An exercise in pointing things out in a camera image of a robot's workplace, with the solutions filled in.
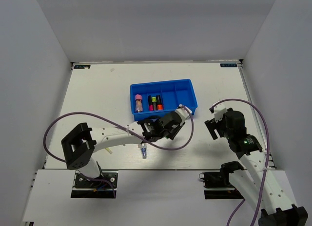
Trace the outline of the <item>orange cap black highlighter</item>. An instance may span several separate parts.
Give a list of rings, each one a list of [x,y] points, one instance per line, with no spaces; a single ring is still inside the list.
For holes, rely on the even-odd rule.
[[[162,105],[162,100],[160,95],[156,95],[156,105],[157,105],[157,110],[161,111],[163,110],[163,105]]]

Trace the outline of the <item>pink cap black highlighter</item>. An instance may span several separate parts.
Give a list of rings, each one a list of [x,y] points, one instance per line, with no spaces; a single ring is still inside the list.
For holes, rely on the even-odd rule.
[[[154,106],[153,106],[153,101],[152,101],[152,96],[151,95],[148,96],[148,105],[149,105],[149,111],[153,111],[154,110]]]

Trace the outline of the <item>yellow cap black highlighter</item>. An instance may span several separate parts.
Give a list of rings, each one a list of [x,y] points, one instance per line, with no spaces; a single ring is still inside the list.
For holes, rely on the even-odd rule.
[[[157,111],[157,99],[156,97],[152,97],[152,106],[153,106],[153,110]]]

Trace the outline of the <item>crayon bottle pink cap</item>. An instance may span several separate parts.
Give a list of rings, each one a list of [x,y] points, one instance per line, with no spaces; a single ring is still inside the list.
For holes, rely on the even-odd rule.
[[[136,106],[135,106],[135,112],[136,112],[136,113],[141,113],[141,112],[143,112],[143,104],[142,104],[142,101],[143,101],[142,95],[136,94],[136,95],[135,95],[135,104],[136,104]]]

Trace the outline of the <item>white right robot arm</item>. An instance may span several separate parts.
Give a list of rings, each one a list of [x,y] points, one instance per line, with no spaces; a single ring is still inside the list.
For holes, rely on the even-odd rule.
[[[247,133],[242,112],[216,105],[214,118],[205,122],[214,140],[226,138],[238,161],[222,164],[220,180],[235,187],[253,208],[260,226],[303,226],[308,219],[304,207],[298,207],[285,194],[272,170],[266,166],[266,153],[257,138]]]

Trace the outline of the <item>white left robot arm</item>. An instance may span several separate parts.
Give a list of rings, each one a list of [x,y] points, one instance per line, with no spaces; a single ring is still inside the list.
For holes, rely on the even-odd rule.
[[[162,138],[173,140],[184,126],[189,114],[183,108],[163,117],[146,118],[127,125],[91,128],[87,123],[75,126],[61,141],[67,169],[78,170],[94,187],[103,181],[103,174],[92,158],[93,153],[127,144],[154,143]]]

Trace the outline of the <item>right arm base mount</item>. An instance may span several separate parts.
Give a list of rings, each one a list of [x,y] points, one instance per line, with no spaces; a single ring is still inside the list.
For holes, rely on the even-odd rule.
[[[243,199],[234,186],[225,183],[220,172],[202,172],[199,179],[203,182],[205,200]]]

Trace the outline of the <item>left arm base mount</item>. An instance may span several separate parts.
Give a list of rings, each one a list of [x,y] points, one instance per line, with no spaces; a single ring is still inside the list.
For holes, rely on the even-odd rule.
[[[106,182],[87,180],[77,172],[73,181],[71,198],[114,199],[114,194],[117,194],[118,172],[103,172],[102,179],[109,182],[114,190]]]

